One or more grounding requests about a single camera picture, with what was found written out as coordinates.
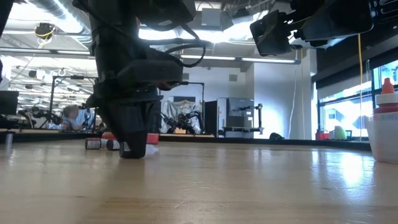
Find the ceiling duct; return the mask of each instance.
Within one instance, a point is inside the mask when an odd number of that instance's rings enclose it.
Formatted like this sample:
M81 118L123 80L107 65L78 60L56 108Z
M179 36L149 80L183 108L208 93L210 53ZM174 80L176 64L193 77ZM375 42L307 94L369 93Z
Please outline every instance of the ceiling duct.
M89 17L83 11L75 8L72 5L72 0L30 0L29 2L57 18L56 25L64 32L82 35L91 34ZM91 37L73 38L86 46L91 44Z

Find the green object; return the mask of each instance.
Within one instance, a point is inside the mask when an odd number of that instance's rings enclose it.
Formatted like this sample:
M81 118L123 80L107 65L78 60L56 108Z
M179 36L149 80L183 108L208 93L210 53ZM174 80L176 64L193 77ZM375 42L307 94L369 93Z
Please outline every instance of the green object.
M347 133L341 126L335 126L335 139L347 140Z

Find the white container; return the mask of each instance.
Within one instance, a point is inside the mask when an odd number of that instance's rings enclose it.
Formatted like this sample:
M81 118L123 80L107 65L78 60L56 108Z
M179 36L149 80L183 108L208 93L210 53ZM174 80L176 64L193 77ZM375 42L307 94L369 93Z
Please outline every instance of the white container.
M398 164L398 112L374 114L365 121L374 159Z

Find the red object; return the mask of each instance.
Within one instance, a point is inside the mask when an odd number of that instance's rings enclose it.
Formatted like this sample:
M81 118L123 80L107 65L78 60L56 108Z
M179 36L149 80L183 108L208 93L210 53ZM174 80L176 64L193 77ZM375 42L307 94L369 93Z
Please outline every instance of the red object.
M316 140L326 140L329 139L329 133L316 133L315 134Z
M159 144L159 134L148 133L147 144Z
M385 78L384 79L384 84L381 89L381 95L377 96L378 98L383 98L383 100L376 99L377 105L379 108L374 109L374 114L380 114L380 113L393 113L393 112L398 112L398 103L394 102L394 98L396 98L396 93L394 91L394 86L390 81L390 78Z
M111 132L103 133L102 138L108 140L116 139Z
M102 138L109 140L116 139L111 132L103 133ZM159 134L148 133L147 144L159 144Z
M394 86L390 81L390 78L384 79L384 84L381 88L381 94L392 94L395 93Z

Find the glass wall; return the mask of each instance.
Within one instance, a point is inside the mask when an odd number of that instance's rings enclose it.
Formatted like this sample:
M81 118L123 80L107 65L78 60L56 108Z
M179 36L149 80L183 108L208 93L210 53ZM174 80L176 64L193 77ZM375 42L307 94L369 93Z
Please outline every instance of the glass wall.
M388 63L386 65L380 66L373 70L374 76L374 88L381 88L385 78L390 78L393 85L398 85L398 60L395 62Z
M323 95L323 98L319 99L320 130L325 132L332 131L335 126L341 126L345 130L352 131L354 139L360 136L367 137L368 132L365 127L364 117L373 114L373 109L376 107L373 101L376 95L381 93L385 78L391 79L391 83L398 93L397 72L398 60L368 71L368 75L364 75L362 86L357 85L357 80L353 80L351 87L346 88L349 85L344 83L344 88L346 89L343 91L338 93L331 91L330 93L333 94ZM360 104L361 89L363 92L362 105Z

